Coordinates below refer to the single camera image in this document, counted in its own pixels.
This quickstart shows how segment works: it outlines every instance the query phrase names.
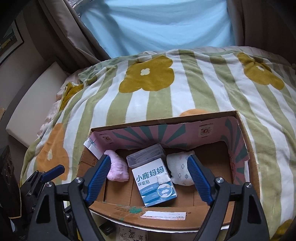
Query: light blue curtain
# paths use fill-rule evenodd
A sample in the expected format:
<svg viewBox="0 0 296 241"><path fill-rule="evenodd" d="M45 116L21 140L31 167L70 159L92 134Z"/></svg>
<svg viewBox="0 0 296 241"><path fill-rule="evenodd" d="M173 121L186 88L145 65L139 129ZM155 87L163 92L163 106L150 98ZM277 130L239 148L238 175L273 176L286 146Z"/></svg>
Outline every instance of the light blue curtain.
<svg viewBox="0 0 296 241"><path fill-rule="evenodd" d="M79 11L111 58L235 45L226 0L93 0Z"/></svg>

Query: pink towel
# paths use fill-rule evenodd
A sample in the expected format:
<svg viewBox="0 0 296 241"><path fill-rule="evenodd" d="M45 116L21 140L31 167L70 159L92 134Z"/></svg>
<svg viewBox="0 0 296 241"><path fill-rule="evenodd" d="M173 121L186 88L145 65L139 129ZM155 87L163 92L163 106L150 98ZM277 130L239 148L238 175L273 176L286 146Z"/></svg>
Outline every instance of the pink towel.
<svg viewBox="0 0 296 241"><path fill-rule="evenodd" d="M111 168L107 175L108 180L118 182L128 181L128 165L126 164L124 159L112 150L106 150L104 154L108 155L111 159Z"/></svg>

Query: plastic box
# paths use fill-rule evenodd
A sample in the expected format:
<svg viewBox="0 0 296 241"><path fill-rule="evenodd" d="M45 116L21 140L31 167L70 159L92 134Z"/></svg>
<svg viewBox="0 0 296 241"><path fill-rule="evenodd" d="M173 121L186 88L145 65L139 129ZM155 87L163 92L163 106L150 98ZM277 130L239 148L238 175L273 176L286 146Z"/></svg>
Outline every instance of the plastic box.
<svg viewBox="0 0 296 241"><path fill-rule="evenodd" d="M163 161L166 158L165 151L160 144L147 147L126 157L130 168L140 167L158 158Z"/></svg>

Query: white sticker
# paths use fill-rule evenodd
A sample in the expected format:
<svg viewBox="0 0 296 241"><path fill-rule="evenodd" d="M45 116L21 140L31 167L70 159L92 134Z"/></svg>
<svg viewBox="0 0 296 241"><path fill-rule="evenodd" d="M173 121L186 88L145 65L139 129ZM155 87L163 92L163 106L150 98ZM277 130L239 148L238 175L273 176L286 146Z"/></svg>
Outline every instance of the white sticker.
<svg viewBox="0 0 296 241"><path fill-rule="evenodd" d="M157 178L157 181L158 181L159 185L167 183L167 182L170 181L170 176L166 172L163 172L163 173L157 175L156 178Z"/></svg>
<svg viewBox="0 0 296 241"><path fill-rule="evenodd" d="M92 141L91 138L88 138L85 142L84 145L87 149L89 149L94 155L95 157L99 160L101 158L101 156L103 155L103 153L101 153L97 147L96 144L94 143L94 141Z"/></svg>
<svg viewBox="0 0 296 241"><path fill-rule="evenodd" d="M250 182L250 173L249 173L249 163L248 161L244 162L244 178L246 182Z"/></svg>
<svg viewBox="0 0 296 241"><path fill-rule="evenodd" d="M141 218L161 219L161 220L185 220L186 212L157 212L146 211Z"/></svg>

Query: yellow flower pattern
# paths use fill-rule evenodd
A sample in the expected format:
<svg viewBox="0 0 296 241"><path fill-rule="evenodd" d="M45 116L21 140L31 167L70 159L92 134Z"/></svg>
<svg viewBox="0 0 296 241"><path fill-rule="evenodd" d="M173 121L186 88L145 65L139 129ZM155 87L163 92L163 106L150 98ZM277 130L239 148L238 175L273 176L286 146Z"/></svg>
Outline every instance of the yellow flower pattern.
<svg viewBox="0 0 296 241"><path fill-rule="evenodd" d="M174 71L170 68L172 64L173 61L166 56L158 56L131 65L119 85L119 92L132 93L141 88L145 91L158 91L169 87L175 78Z"/></svg>
<svg viewBox="0 0 296 241"><path fill-rule="evenodd" d="M284 88L284 82L271 72L265 63L258 63L245 53L237 55L239 61L244 65L244 74L252 81L261 84L271 84L277 90Z"/></svg>

